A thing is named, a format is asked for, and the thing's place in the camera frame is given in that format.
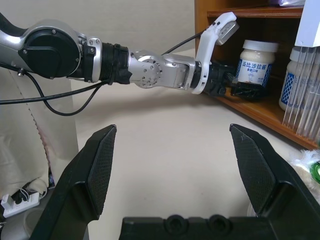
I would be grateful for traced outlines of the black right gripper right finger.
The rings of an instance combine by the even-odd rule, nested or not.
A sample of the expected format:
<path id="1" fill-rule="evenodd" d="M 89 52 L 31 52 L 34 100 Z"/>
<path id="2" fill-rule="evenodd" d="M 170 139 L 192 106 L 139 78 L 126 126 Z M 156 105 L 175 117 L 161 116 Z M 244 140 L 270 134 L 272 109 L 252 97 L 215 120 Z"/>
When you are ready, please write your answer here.
<path id="1" fill-rule="evenodd" d="M 319 218 L 320 205 L 265 137 L 239 124 L 229 131 L 240 177 L 259 217 Z"/>

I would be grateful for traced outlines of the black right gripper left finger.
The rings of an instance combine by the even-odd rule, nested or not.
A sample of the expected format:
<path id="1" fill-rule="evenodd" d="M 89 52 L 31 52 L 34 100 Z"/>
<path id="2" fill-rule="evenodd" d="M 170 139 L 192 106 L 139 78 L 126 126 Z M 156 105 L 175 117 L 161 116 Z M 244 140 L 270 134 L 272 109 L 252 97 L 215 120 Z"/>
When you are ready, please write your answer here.
<path id="1" fill-rule="evenodd" d="M 92 134 L 64 169 L 30 239 L 82 240 L 104 209 L 109 187 L 115 125 Z"/>

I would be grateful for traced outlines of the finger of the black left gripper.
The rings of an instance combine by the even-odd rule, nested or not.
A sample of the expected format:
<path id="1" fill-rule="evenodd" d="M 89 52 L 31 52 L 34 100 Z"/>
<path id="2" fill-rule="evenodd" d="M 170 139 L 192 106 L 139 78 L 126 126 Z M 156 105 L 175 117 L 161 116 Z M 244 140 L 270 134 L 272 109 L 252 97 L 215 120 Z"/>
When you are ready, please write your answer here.
<path id="1" fill-rule="evenodd" d="M 233 83 L 231 95 L 245 100 L 258 100 L 267 95 L 267 90 L 260 84 Z"/>

